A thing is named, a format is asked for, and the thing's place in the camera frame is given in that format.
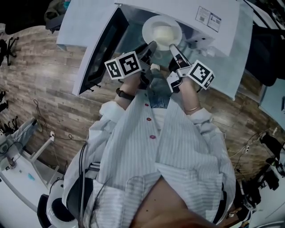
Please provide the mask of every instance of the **wrist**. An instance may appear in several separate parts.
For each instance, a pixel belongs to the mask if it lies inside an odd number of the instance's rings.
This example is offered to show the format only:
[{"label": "wrist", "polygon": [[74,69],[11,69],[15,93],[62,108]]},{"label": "wrist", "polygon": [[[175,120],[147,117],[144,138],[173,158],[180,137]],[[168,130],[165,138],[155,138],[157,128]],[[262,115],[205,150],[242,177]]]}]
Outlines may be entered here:
[{"label": "wrist", "polygon": [[179,85],[179,89],[180,90],[194,89],[194,82],[193,82],[193,80],[190,79],[189,77],[183,77],[182,78],[182,83]]},{"label": "wrist", "polygon": [[126,78],[126,80],[120,87],[120,90],[124,91],[126,94],[134,96],[139,85],[140,85],[140,74]]}]

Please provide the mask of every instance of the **skin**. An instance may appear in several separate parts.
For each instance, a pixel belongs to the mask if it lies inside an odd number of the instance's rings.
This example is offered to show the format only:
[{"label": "skin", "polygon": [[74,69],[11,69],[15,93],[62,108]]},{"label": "skin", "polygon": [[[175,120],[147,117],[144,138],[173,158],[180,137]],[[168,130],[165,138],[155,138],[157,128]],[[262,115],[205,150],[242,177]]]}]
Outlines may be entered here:
[{"label": "skin", "polygon": [[[135,95],[140,84],[140,73],[128,77],[120,90]],[[184,112],[192,115],[201,109],[194,82],[184,77],[179,86],[182,94]],[[116,96],[115,100],[123,109],[127,109],[131,101]],[[215,225],[189,210],[182,198],[166,182],[163,177],[150,190],[137,210],[131,228],[213,228]]]}]

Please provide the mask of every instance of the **bracelet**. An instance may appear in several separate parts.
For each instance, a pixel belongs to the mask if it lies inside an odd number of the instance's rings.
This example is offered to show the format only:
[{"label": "bracelet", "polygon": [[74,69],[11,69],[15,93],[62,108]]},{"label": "bracelet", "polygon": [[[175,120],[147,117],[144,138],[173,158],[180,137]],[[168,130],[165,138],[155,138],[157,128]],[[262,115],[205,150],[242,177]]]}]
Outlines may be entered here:
[{"label": "bracelet", "polygon": [[194,110],[196,110],[197,108],[199,108],[200,106],[197,106],[196,108],[194,108],[194,109],[190,109],[190,110],[185,110],[186,112],[192,112],[192,111],[194,111]]}]

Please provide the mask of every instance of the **white bowl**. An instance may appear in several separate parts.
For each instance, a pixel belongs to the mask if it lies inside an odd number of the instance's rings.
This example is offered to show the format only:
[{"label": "white bowl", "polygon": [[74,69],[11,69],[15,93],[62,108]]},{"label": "white bowl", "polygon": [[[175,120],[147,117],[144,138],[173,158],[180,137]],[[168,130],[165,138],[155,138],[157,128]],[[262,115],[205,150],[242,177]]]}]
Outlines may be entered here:
[{"label": "white bowl", "polygon": [[[174,40],[167,43],[160,43],[159,40],[155,40],[155,28],[159,26],[169,26],[173,32]],[[142,36],[147,44],[152,41],[156,41],[157,50],[168,51],[169,45],[178,45],[182,39],[182,30],[179,24],[172,18],[167,16],[153,16],[148,19],[142,27]]]}]

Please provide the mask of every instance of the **wooden floor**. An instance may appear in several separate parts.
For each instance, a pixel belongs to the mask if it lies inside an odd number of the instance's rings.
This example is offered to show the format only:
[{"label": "wooden floor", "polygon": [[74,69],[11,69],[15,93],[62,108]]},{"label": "wooden floor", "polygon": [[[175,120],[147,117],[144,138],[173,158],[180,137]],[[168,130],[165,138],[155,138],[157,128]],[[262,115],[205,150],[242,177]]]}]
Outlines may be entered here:
[{"label": "wooden floor", "polygon": [[[33,101],[36,99],[41,115],[46,120],[47,132],[53,130],[57,137],[66,139],[72,134],[74,139],[84,140],[88,128],[100,118],[101,104],[115,97],[119,83],[106,76],[102,88],[96,87],[93,93],[88,91],[76,97],[71,91],[84,49],[61,51],[56,46],[57,32],[51,34],[41,26],[21,31],[14,37],[19,37],[15,46],[17,58],[12,59],[10,67],[4,60],[0,69],[0,89],[7,91],[6,99],[9,100],[9,109],[0,113],[0,120],[7,122],[18,115],[19,123],[22,124],[32,116],[37,117]],[[242,82],[248,88],[256,88],[257,82],[251,78],[243,77]],[[235,101],[212,89],[201,91],[199,96],[202,105],[213,113],[213,122],[226,133],[225,141],[230,156],[249,140],[256,139],[258,133],[268,129],[272,132],[278,126],[258,109],[257,103],[241,94],[237,94]],[[280,142],[285,140],[280,127],[275,136]],[[36,132],[28,142],[27,149],[30,152],[37,151],[47,139],[45,130],[43,133]],[[54,145],[60,169],[64,171],[65,163],[70,163],[83,143],[56,138]],[[236,168],[247,179],[254,177],[270,156],[259,142],[252,144],[247,154],[241,157],[240,154],[231,160],[234,167],[239,160]],[[57,165],[52,146],[41,155],[40,160],[52,167]]]}]

